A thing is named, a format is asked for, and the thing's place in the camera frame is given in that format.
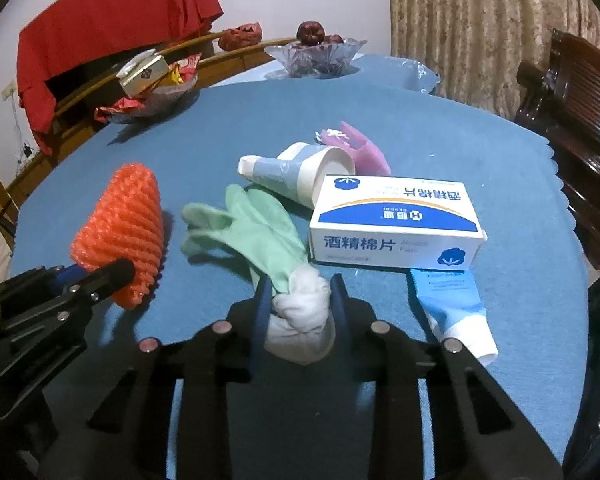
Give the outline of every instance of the orange mesh sleeve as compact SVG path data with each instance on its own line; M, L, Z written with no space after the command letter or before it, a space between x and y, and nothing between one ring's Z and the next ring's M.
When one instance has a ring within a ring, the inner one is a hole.
M142 164L125 164L111 181L87 223L71 244L71 259L89 272L117 258L133 261L133 282L113 300L131 309L142 303L160 267L164 231L160 191L154 173Z

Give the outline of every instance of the beige curtain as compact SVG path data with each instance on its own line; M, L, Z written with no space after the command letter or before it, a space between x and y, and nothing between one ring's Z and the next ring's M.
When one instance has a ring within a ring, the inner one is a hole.
M591 0L391 0L392 54L438 72L438 95L512 118L523 59L547 67L553 28L600 48Z

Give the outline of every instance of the metal bolt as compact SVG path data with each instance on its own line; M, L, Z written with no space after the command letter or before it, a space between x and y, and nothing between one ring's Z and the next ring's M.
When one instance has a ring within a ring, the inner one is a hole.
M160 346L160 342L155 337L145 337L138 343L138 348L141 352L149 354Z
M458 341L458 339L454 338L454 337L450 337L449 339L445 339L442 344L445 347L445 350L447 350L448 352L451 352L452 354L457 354L458 352L460 352L462 350L462 348L464 348L462 346L462 343L460 341Z
M371 324L371 332L374 334L386 334L389 329L390 326L386 321L374 321Z
M226 334L231 332L231 323L229 323L225 319L221 319L220 321L216 321L211 329L217 334Z

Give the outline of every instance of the round table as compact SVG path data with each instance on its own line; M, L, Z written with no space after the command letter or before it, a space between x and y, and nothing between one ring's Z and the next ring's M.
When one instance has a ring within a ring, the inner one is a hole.
M369 136L394 175L464 182L489 240L473 271L500 356L488 370L562 459L578 412L587 355L587 275L574 221L546 141L487 112L346 77L271 80L205 89L168 120L142 129L110 124L60 164L24 203L11 273L70 264L69 246L113 172L142 162L155 172L168 231L164 270L147 308L94 309L88 350L46 388L59 429L91 415L115 385L135 342L190 338L252 296L245 261L180 252L189 202L224 208L224 189L247 184L242 155L276 156L341 120ZM301 237L310 211L288 201ZM319 266L343 274L352 297L425 339L404 270ZM253 384L228 389L234 478L364 478L373 390L319 391L314 369L268 356ZM177 408L173 410L176 420ZM433 475L430 425L426 472ZM169 469L173 477L173 453Z

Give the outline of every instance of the alcohol pads box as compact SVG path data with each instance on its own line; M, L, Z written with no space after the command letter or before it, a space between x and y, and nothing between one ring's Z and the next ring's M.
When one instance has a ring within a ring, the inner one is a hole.
M437 270L487 239L464 184L395 176L326 176L309 231L318 262Z

